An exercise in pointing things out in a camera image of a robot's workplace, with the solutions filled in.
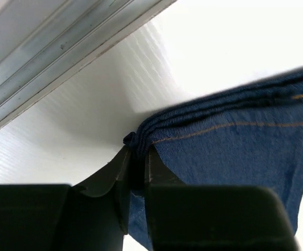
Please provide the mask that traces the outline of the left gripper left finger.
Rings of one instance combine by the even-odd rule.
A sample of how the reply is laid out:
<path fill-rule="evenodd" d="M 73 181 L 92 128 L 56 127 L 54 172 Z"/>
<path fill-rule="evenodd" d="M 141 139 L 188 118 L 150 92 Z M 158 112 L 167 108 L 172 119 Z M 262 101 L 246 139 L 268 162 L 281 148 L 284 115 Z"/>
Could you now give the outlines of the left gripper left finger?
<path fill-rule="evenodd" d="M 122 250 L 130 150 L 75 186 L 0 185 L 0 250 Z"/>

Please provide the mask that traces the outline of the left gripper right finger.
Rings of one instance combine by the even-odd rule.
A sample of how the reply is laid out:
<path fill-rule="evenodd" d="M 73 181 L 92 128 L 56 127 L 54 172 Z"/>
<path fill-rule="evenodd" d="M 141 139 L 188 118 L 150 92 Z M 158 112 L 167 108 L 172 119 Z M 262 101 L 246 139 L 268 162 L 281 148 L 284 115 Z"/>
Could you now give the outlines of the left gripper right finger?
<path fill-rule="evenodd" d="M 272 190 L 187 185 L 155 148 L 145 159 L 144 200 L 153 250 L 298 250 Z"/>

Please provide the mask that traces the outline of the dark blue denim trousers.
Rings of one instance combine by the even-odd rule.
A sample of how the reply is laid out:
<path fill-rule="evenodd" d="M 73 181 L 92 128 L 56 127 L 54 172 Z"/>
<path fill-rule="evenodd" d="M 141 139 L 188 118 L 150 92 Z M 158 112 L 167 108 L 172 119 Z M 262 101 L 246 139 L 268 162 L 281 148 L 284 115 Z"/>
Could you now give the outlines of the dark blue denim trousers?
<path fill-rule="evenodd" d="M 154 146 L 187 184 L 273 189 L 296 230 L 303 196 L 303 68 L 162 110 L 123 142 L 136 174 Z"/>

